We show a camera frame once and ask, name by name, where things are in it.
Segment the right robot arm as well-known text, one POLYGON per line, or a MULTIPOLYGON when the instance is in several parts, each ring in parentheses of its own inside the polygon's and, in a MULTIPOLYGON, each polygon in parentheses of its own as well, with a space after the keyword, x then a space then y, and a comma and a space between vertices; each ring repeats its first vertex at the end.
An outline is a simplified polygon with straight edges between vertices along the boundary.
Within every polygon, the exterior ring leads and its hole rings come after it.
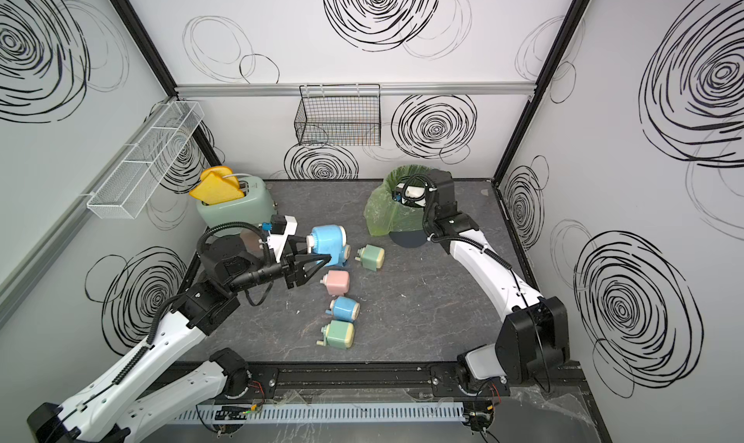
POLYGON ((451 173, 432 169, 399 181, 395 202, 421 208, 422 230, 476 280, 501 319, 496 342, 458 359, 466 377, 480 383, 533 381, 552 391, 551 373, 570 359, 568 311, 556 297, 530 286, 489 244, 475 220, 458 209, 451 173))

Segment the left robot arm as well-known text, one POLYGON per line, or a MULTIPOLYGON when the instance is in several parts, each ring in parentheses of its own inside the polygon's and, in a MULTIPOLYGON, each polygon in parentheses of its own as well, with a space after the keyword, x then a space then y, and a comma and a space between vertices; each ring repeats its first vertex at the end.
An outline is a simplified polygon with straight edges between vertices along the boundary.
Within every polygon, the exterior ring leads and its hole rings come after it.
POLYGON ((224 348, 160 390, 147 389, 183 354, 214 333, 254 287, 306 284, 331 262, 317 236, 296 234, 296 220, 275 215, 261 226, 229 222, 197 243, 205 277, 168 298, 143 340, 62 404, 43 403, 27 419, 37 442, 135 442, 212 398, 240 400, 259 382, 238 353, 224 348))

